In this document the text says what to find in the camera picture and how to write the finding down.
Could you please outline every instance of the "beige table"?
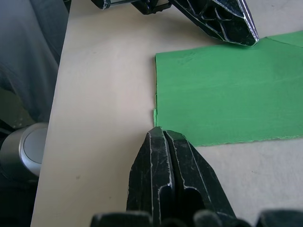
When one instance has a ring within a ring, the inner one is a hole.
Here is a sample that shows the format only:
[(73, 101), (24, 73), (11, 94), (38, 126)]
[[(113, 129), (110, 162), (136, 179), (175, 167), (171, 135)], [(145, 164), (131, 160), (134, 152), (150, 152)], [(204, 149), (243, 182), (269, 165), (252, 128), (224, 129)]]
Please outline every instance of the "beige table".
[[(249, 0), (260, 37), (303, 29), (302, 0)], [(153, 127), (157, 52), (215, 41), (174, 7), (144, 16), (132, 5), (73, 0), (32, 227), (88, 227), (125, 210), (130, 167)], [(199, 148), (235, 213), (302, 205), (303, 140)]]

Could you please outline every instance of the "green paper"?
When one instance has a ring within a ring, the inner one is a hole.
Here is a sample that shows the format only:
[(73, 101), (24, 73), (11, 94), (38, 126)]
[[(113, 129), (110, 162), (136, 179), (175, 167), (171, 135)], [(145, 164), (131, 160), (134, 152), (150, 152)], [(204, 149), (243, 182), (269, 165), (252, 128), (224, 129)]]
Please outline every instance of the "green paper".
[(193, 145), (303, 136), (303, 31), (156, 55), (155, 126)]

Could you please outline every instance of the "black plastic part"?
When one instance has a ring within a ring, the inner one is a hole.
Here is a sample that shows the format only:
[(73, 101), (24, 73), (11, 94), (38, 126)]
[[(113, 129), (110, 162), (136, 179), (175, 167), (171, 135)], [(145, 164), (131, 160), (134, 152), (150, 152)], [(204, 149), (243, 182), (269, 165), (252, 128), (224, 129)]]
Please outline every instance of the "black plastic part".
[(166, 218), (192, 227), (205, 209), (235, 218), (210, 165), (182, 134), (160, 127), (147, 133), (133, 164), (126, 209), (150, 213), (154, 227)]
[(159, 6), (157, 4), (158, 0), (141, 0), (132, 3), (144, 15), (161, 12), (171, 7), (170, 2)]
[(259, 41), (245, 0), (169, 0), (209, 36), (253, 46)]

